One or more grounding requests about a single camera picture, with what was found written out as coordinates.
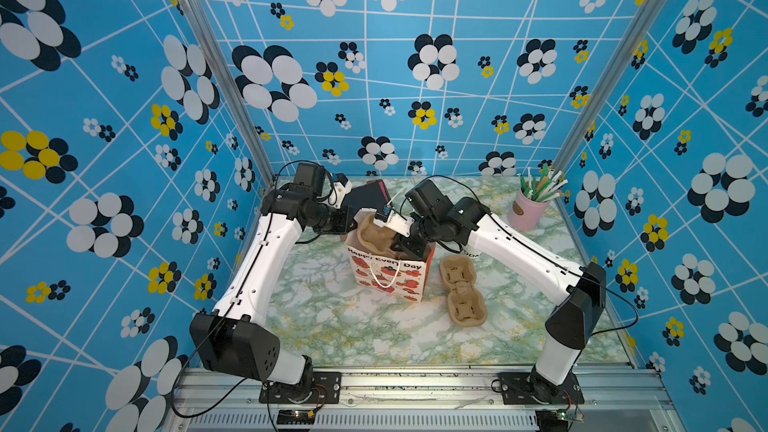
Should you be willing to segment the white paper coffee cup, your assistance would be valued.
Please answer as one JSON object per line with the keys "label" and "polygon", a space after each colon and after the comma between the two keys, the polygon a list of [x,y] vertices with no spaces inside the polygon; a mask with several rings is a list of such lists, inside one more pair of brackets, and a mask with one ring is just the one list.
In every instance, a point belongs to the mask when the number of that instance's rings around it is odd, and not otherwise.
{"label": "white paper coffee cup", "polygon": [[481,253],[478,250],[468,245],[461,246],[461,253],[471,259],[476,259],[481,255]]}

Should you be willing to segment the brown pulp cup carrier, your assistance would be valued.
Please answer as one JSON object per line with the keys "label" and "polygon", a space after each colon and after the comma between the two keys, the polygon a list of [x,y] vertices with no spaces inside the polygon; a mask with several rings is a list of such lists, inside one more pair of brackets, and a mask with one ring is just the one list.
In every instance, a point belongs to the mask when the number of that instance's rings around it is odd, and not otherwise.
{"label": "brown pulp cup carrier", "polygon": [[374,223],[374,218],[375,213],[368,210],[362,210],[356,215],[358,224],[356,237],[362,250],[376,256],[396,259],[405,258],[405,253],[394,251],[392,249],[396,232],[389,228],[376,225]]}
{"label": "brown pulp cup carrier", "polygon": [[439,264],[440,277],[448,289],[447,308],[451,321],[461,327],[482,326],[488,310],[482,294],[475,288],[477,274],[465,255],[449,255]]}

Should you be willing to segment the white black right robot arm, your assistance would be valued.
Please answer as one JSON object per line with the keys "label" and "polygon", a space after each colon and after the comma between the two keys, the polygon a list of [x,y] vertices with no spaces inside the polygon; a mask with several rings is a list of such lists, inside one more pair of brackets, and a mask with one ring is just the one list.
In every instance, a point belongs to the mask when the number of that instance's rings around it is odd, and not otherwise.
{"label": "white black right robot arm", "polygon": [[605,309],[604,269],[594,263],[581,266],[543,248],[503,223],[475,195],[452,202],[430,179],[411,188],[405,202],[413,209],[408,217],[389,207],[375,213],[376,225],[395,232],[396,252],[418,258],[429,244],[454,242],[504,264],[554,304],[545,322],[542,352],[527,382],[538,402],[560,396]]}

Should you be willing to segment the red white paper gift bag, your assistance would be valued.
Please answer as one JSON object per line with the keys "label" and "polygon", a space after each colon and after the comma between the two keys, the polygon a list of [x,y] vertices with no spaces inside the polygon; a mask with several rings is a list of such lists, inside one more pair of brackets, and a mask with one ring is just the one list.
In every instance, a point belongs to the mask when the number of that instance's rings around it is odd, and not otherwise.
{"label": "red white paper gift bag", "polygon": [[414,261],[371,255],[362,250],[356,229],[344,237],[355,280],[363,287],[420,302],[424,296],[434,252],[426,261]]}

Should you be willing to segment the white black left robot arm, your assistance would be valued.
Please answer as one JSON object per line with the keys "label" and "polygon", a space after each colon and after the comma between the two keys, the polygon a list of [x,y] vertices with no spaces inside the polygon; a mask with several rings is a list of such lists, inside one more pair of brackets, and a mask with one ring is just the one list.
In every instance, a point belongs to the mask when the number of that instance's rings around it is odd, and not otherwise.
{"label": "white black left robot arm", "polygon": [[198,313],[190,335],[202,366],[303,393],[311,388],[309,357],[282,348],[267,330],[270,300],[285,262],[302,233],[342,236],[356,227],[343,204],[352,190],[343,174],[300,161],[292,181],[273,185],[262,200],[253,240],[231,284],[210,313]]}

